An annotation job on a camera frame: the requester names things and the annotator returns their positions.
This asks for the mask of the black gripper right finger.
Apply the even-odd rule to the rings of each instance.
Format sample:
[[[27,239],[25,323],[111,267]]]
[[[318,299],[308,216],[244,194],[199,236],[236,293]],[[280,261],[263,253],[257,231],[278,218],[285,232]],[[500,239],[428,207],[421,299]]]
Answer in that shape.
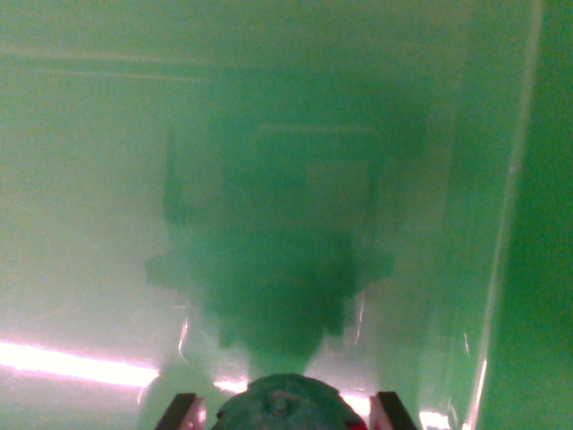
[[[370,403],[371,430],[417,430],[396,392],[378,391],[370,397]]]

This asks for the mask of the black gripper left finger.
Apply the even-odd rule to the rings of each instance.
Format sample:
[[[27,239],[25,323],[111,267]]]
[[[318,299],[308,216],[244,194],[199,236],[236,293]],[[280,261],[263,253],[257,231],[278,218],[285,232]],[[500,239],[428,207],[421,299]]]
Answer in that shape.
[[[155,430],[206,430],[207,406],[196,393],[177,393]]]

